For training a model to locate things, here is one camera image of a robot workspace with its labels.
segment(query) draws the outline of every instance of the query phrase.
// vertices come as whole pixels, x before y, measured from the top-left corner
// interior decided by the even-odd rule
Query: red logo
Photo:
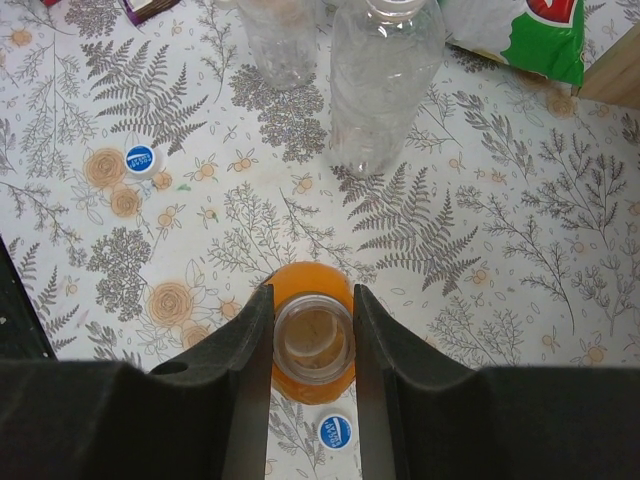
[[[572,26],[578,0],[527,0],[531,11],[553,23]]]

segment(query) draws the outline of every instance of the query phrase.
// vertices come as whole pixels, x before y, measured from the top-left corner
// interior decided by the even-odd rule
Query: bottle opening
[[[274,360],[290,378],[322,385],[339,378],[355,356],[353,319],[337,300],[304,294],[276,314]]]

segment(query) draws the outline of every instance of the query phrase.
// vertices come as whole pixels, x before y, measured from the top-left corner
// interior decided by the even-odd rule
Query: bottle
[[[251,54],[267,84],[277,90],[305,85],[316,63],[314,0],[216,0],[237,3]]]
[[[307,405],[330,403],[355,377],[353,292],[338,270],[299,262],[276,271],[271,386]]]
[[[378,173],[400,154],[444,42],[436,0],[350,0],[338,8],[331,144],[354,174]]]

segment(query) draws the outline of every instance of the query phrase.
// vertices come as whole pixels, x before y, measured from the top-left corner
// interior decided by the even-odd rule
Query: empty bottle
[[[216,0],[238,7],[251,54],[265,81],[278,90],[308,83],[316,62],[314,0]]]
[[[331,48],[332,151],[354,173],[377,173],[402,150],[442,63],[436,0],[350,0]]]

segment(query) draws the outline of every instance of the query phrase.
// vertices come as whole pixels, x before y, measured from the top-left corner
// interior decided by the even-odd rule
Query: chip bag
[[[438,0],[447,41],[553,80],[582,85],[583,0]]]

